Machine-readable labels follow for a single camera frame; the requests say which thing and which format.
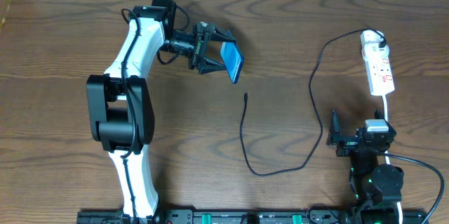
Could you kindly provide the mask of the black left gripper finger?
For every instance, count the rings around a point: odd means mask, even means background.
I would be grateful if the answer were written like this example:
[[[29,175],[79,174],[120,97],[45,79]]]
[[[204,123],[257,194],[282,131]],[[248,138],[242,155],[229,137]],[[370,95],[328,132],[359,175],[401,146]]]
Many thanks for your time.
[[[235,43],[236,38],[230,33],[221,30],[215,24],[211,23],[207,26],[207,32],[209,33],[210,41],[230,42]]]
[[[198,63],[199,74],[207,74],[216,71],[226,70],[226,66],[210,58],[201,58]]]

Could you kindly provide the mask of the blue Galaxy smartphone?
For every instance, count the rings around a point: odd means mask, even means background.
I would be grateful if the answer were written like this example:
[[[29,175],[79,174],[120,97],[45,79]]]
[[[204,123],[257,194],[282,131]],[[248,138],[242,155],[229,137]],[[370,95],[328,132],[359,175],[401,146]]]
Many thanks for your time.
[[[229,74],[231,82],[233,84],[236,84],[239,80],[239,76],[244,64],[243,54],[240,52],[239,47],[235,43],[223,42],[220,49],[220,55]]]

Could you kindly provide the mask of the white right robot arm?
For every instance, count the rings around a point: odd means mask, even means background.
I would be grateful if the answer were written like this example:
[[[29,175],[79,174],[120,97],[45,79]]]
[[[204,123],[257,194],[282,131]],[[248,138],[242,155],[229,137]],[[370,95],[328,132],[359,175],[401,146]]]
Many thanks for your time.
[[[395,136],[396,131],[379,110],[353,136],[342,134],[337,114],[332,113],[326,144],[336,147],[338,157],[350,158],[349,184],[357,199],[342,222],[398,223],[396,204],[402,200],[404,172],[377,159],[390,148]]]

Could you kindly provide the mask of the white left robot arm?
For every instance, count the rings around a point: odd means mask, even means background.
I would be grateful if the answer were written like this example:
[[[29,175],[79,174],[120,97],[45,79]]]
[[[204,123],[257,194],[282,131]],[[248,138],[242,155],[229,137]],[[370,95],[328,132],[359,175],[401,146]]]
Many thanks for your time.
[[[190,32],[177,29],[180,9],[173,0],[121,9],[128,25],[126,40],[104,73],[92,74],[86,82],[91,133],[116,167],[125,223],[163,223],[165,218],[149,164],[155,117],[147,77],[154,60],[161,52],[184,56],[189,69],[199,74],[226,70],[232,83],[243,67],[244,58],[229,30],[207,22],[192,25]]]

